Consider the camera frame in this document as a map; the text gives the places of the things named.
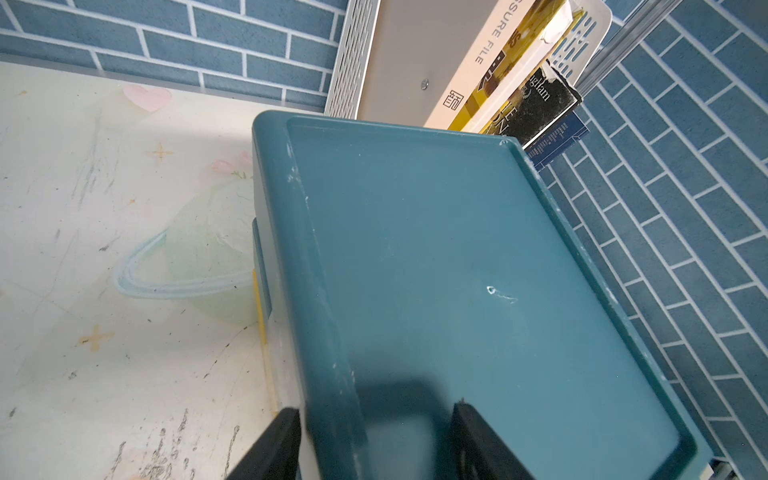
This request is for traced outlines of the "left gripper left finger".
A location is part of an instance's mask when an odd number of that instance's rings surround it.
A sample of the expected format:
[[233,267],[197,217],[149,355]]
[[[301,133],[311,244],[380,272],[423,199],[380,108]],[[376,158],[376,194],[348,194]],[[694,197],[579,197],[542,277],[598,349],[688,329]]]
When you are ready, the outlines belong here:
[[301,437],[300,411],[283,408],[226,479],[297,479]]

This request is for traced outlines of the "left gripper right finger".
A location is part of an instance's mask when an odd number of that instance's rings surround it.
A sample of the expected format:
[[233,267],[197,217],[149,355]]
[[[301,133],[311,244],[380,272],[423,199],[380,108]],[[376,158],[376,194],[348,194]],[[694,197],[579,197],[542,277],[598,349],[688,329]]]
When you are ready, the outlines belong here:
[[459,479],[534,479],[469,403],[454,405],[449,438]]

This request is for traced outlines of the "teal drawer cabinet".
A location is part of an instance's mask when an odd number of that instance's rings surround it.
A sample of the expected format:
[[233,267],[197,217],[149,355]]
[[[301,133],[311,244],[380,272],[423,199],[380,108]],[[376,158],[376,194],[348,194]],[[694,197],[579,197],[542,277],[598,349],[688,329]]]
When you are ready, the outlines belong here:
[[700,479],[712,450],[519,143],[269,110],[266,330],[318,479],[459,479],[471,404],[534,479]]

